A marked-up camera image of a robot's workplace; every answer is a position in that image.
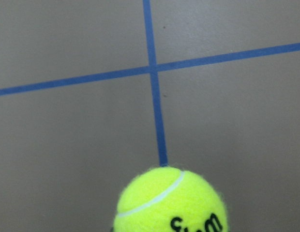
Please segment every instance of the horizontal blue line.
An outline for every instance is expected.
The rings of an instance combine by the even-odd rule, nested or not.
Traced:
[[[91,74],[91,75],[85,75],[79,77],[71,77],[71,78],[66,78],[61,80],[47,81],[47,82],[41,82],[41,83],[29,84],[23,86],[8,87],[8,88],[0,89],[0,96],[35,91],[40,89],[63,87],[63,86],[76,85],[76,84],[82,84],[87,82],[102,81],[102,80],[108,80],[114,78],[146,74],[149,73],[149,71],[150,71],[149,67],[139,67],[134,69],[125,69],[125,70],[119,70],[119,71],[113,71],[107,73],[104,72],[104,73]]]
[[[249,50],[249,51],[228,53],[228,54],[216,55],[211,57],[188,59],[188,60],[176,61],[176,62],[171,62],[166,64],[158,64],[157,71],[158,72],[169,71],[174,69],[189,68],[189,67],[200,66],[200,65],[222,63],[222,62],[233,61],[233,60],[256,58],[256,57],[270,56],[275,54],[296,52],[296,51],[300,51],[300,43],[295,43],[295,44],[293,43],[293,44],[260,48],[260,49]]]
[[[216,56],[210,56],[204,58],[188,59],[188,60],[176,61],[176,62],[165,63],[165,64],[158,64],[155,66],[155,68],[157,72],[162,72],[162,71],[189,68],[189,67],[200,66],[200,65],[215,64],[215,63],[221,63],[221,62],[227,62],[233,60],[263,57],[263,56],[270,56],[270,55],[297,52],[297,51],[300,51],[300,43],[260,48],[255,50],[228,53],[228,54],[216,55]],[[107,73],[104,72],[104,73],[91,74],[91,75],[85,75],[79,77],[72,77],[72,78],[66,78],[66,79],[55,80],[55,81],[47,81],[47,82],[41,82],[41,83],[29,84],[23,86],[8,87],[8,88],[0,89],[0,96],[40,90],[40,89],[63,87],[63,86],[69,86],[69,85],[75,85],[75,84],[81,84],[81,83],[87,83],[93,81],[101,81],[101,80],[108,80],[108,79],[121,78],[127,76],[134,76],[134,75],[146,74],[150,72],[151,72],[151,68],[145,66],[145,67],[125,69],[125,70],[113,71]]]

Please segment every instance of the curved white line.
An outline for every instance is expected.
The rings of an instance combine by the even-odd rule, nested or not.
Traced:
[[[134,213],[137,213],[147,207],[152,206],[153,204],[156,204],[158,202],[160,202],[161,200],[163,200],[170,192],[172,192],[173,190],[175,190],[175,188],[177,188],[177,186],[180,184],[180,182],[183,180],[184,177],[184,171],[181,172],[179,178],[171,185],[169,186],[164,192],[160,193],[159,195],[157,195],[155,198],[153,198],[152,200],[142,204],[139,207],[136,207],[134,209],[131,209],[129,211],[126,211],[124,213],[118,213],[118,217],[125,217]]]

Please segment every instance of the ball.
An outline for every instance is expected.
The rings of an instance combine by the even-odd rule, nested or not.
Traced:
[[[201,176],[154,168],[123,190],[114,232],[228,232],[225,204]]]

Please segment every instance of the neon yellow ball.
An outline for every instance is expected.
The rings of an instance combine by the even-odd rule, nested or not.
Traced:
[[[228,232],[223,201],[201,176],[172,167],[134,178],[122,192],[114,232]]]

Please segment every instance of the tennis ball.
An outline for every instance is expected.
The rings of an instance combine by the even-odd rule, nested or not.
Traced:
[[[154,168],[122,192],[114,232],[228,232],[225,205],[201,176]]]

